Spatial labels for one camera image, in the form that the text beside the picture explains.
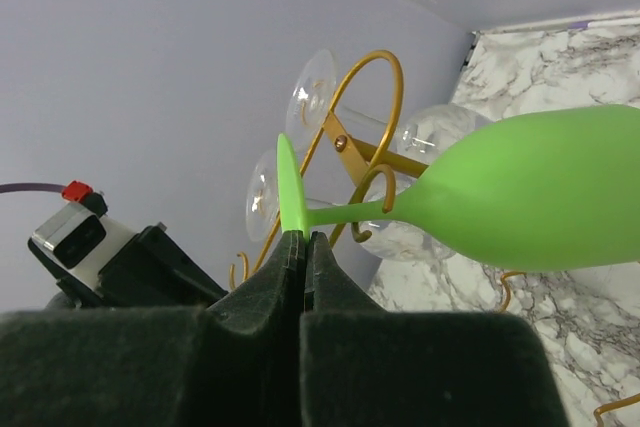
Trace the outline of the green wine glass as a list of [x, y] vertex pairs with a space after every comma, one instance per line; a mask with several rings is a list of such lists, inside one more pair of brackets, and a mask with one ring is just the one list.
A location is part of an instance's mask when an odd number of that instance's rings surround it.
[[394, 220], [474, 261], [567, 271], [639, 257], [639, 111], [596, 105], [518, 115], [456, 142], [404, 191], [312, 209], [292, 143], [277, 142], [284, 231]]

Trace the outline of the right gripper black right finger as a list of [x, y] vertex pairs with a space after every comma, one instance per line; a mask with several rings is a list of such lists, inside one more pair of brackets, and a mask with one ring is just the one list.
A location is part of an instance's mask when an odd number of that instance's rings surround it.
[[300, 320], [306, 426], [565, 426], [543, 345], [523, 319], [382, 309], [340, 268], [325, 235]]

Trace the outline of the gold wire glass rack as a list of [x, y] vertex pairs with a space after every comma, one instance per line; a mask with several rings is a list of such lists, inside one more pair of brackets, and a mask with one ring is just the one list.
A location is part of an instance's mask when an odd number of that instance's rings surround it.
[[[335, 92], [344, 92], [358, 72], [375, 59], [374, 55], [368, 55], [361, 59], [343, 80], [337, 78]], [[302, 158], [302, 168], [308, 168], [321, 138], [327, 138], [332, 143], [333, 149], [351, 181], [359, 183], [379, 148], [353, 137], [344, 125], [346, 120], [365, 124], [369, 122], [369, 117], [334, 102], [333, 97], [327, 117], [314, 136], [310, 147], [303, 153], [297, 153]], [[431, 163], [423, 164], [397, 154], [394, 133], [399, 126], [390, 129], [384, 122], [379, 122], [377, 125], [383, 130], [382, 142], [386, 146], [385, 150], [381, 152], [379, 161], [393, 170], [396, 188], [398, 191], [403, 191]], [[243, 271], [241, 273], [234, 269], [229, 271], [230, 287], [235, 288], [239, 282], [246, 281], [262, 266], [279, 228], [280, 212], [278, 207], [276, 221], [267, 238], [258, 241], [263, 244], [258, 259], [251, 262], [245, 253], [240, 253], [238, 256], [242, 261]], [[358, 232], [364, 237], [360, 244], [371, 237], [371, 232], [361, 230], [360, 226]], [[431, 270], [443, 272], [449, 259], [411, 262], [423, 262]], [[638, 391], [624, 387], [611, 374], [612, 366], [607, 363], [604, 357], [604, 345], [598, 341], [596, 332], [587, 331], [586, 324], [582, 320], [576, 322], [577, 330], [574, 333], [569, 333], [560, 327], [557, 317], [565, 310], [561, 303], [572, 297], [568, 291], [548, 292], [542, 304], [534, 305], [534, 293], [546, 287], [551, 280], [549, 277], [522, 271], [501, 271], [480, 264], [472, 265], [470, 269], [480, 275], [482, 284], [491, 287], [491, 298], [487, 302], [489, 307], [498, 313], [522, 313], [528, 319], [536, 322], [537, 331], [542, 334], [544, 341], [555, 350], [552, 355], [552, 367], [561, 381], [565, 393], [571, 398], [573, 413], [590, 414], [597, 425], [610, 426], [621, 419], [621, 409], [638, 403]]]

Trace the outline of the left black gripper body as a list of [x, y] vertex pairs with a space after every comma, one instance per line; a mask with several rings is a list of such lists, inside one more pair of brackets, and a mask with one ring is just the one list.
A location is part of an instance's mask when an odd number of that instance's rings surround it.
[[228, 291], [202, 270], [159, 225], [139, 233], [104, 223], [105, 236], [92, 237], [67, 267], [49, 252], [44, 268], [76, 308], [209, 307]]

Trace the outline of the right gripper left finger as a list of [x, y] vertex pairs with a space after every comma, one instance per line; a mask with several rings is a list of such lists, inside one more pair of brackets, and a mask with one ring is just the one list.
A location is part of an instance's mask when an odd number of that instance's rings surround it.
[[5, 426], [297, 426], [306, 242], [210, 308], [14, 312], [1, 319]]

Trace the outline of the clear wine glass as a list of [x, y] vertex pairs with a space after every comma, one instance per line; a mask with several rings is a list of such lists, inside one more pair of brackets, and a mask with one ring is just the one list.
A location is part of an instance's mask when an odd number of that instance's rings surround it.
[[[276, 152], [268, 150], [259, 158], [247, 189], [245, 225], [251, 241], [267, 238], [276, 221], [278, 207]], [[371, 237], [361, 246], [383, 260], [432, 262], [455, 255], [454, 250], [408, 223], [366, 221], [360, 224], [360, 229], [371, 232]]]
[[[328, 49], [317, 51], [304, 66], [289, 101], [285, 133], [298, 153], [307, 151], [323, 125], [337, 87], [337, 66]], [[394, 133], [397, 154], [423, 164], [472, 132], [491, 124], [486, 116], [454, 103], [414, 113]]]

